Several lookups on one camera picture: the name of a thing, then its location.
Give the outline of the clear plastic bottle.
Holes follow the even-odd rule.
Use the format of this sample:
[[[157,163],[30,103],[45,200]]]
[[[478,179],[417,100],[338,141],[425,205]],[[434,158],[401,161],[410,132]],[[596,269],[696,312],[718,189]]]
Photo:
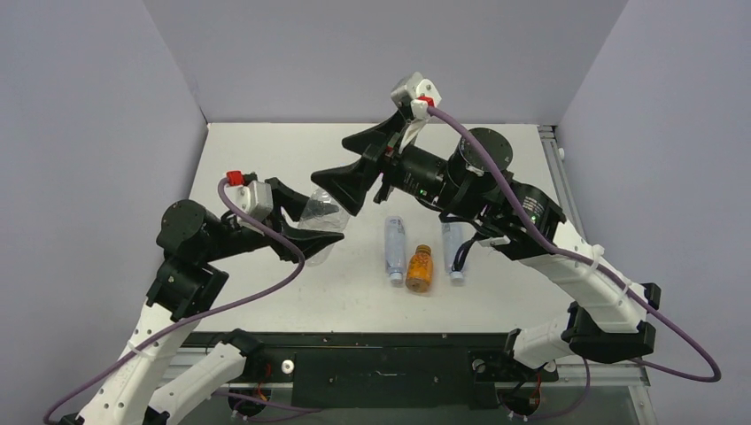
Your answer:
[[[318,188],[308,198],[298,228],[343,233],[351,214],[326,190]]]

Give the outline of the labelled clear water bottle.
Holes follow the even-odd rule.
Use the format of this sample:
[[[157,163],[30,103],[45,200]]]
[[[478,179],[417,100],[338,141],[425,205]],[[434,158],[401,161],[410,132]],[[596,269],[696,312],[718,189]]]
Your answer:
[[[402,285],[406,277],[406,228],[399,216],[387,217],[384,223],[384,263],[391,284]]]

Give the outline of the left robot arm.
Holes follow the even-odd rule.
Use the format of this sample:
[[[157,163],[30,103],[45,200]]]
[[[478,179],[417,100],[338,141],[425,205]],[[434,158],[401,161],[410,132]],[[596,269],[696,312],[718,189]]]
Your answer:
[[[218,194],[227,211],[216,216],[183,199],[167,208],[157,238],[164,260],[119,359],[94,377],[94,397],[64,424],[177,424],[221,386],[263,372],[263,344],[241,329],[224,334],[209,354],[169,383],[173,357],[215,305],[228,275],[214,262],[270,248],[300,273],[307,259],[343,239],[338,232],[299,229],[307,197],[277,179],[228,172]]]

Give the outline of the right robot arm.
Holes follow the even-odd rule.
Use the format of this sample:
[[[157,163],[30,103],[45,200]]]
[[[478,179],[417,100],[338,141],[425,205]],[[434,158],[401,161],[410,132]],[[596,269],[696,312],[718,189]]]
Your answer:
[[[612,364],[654,351],[656,330],[646,315],[658,307],[660,288],[618,276],[603,250],[578,234],[554,200],[518,182],[509,169],[513,150],[505,136],[487,127],[464,129],[444,159],[416,145],[417,131],[416,120],[395,113],[342,141],[358,155],[354,163],[314,172],[312,181],[353,215],[372,187],[376,203],[401,190],[443,222],[472,226],[477,243],[536,270],[567,293],[572,302],[561,317],[508,335],[499,355],[506,375],[521,378],[570,355]]]

